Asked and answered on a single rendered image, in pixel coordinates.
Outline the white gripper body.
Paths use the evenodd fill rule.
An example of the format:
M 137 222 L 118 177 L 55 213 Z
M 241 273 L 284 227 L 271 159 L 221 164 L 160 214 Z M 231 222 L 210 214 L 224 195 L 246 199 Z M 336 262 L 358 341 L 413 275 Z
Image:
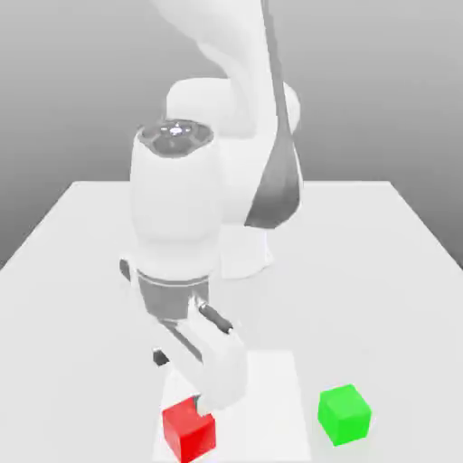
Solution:
M 215 400 L 215 411 L 240 400 L 248 382 L 246 348 L 228 321 L 219 323 L 192 308 L 177 322 L 153 322 L 154 338 L 198 394 Z

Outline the small red cube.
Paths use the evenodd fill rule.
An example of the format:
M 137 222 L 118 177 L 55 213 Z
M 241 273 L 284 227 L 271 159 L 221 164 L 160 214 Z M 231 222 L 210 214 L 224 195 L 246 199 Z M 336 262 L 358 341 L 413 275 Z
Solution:
M 179 463 L 190 463 L 216 447 L 216 423 L 211 413 L 197 411 L 199 396 L 191 396 L 162 411 L 165 442 Z

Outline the small green cube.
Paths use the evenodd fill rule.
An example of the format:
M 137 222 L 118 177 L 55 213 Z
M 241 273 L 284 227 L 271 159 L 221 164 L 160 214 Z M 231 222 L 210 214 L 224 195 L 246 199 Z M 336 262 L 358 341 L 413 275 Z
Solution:
M 364 439 L 372 410 L 353 384 L 322 391 L 317 420 L 334 446 Z

